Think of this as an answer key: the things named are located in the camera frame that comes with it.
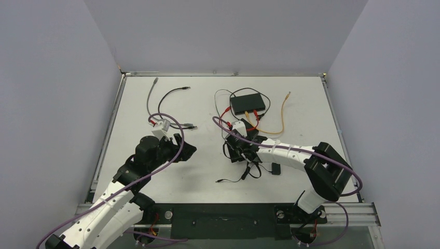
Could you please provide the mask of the small black wall plug adapter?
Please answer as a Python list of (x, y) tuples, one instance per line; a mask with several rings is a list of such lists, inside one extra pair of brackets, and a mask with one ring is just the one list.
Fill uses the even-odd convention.
[(280, 175), (281, 174), (281, 165), (278, 163), (271, 164), (271, 174), (272, 175)]

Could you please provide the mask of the black Mercury switch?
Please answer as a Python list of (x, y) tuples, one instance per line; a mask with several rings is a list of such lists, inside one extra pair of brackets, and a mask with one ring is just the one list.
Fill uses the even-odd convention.
[(259, 112), (266, 109), (266, 104), (260, 93), (232, 96), (230, 104), (235, 115), (253, 112), (254, 110)]

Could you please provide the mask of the ribbed black network switch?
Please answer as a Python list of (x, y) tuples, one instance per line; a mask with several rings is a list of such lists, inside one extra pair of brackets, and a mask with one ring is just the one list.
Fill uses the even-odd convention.
[(232, 163), (253, 160), (253, 153), (250, 150), (228, 149), (228, 153)]

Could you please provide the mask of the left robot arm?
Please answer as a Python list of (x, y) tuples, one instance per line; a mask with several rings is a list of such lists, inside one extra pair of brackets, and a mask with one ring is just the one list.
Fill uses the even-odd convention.
[(51, 233), (45, 248), (104, 248), (137, 222), (151, 222), (154, 200), (141, 189), (165, 166), (189, 160), (197, 148), (180, 134), (141, 138), (92, 207), (74, 218), (60, 236)]

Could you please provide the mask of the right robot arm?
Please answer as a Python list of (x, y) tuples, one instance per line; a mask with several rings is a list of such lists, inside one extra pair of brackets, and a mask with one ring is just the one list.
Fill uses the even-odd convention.
[(304, 172), (311, 186), (293, 206), (293, 216), (307, 221), (324, 202), (336, 202), (342, 197), (351, 179), (352, 168), (329, 143), (317, 146), (297, 146), (281, 143), (265, 136), (226, 137), (232, 162), (275, 163)]

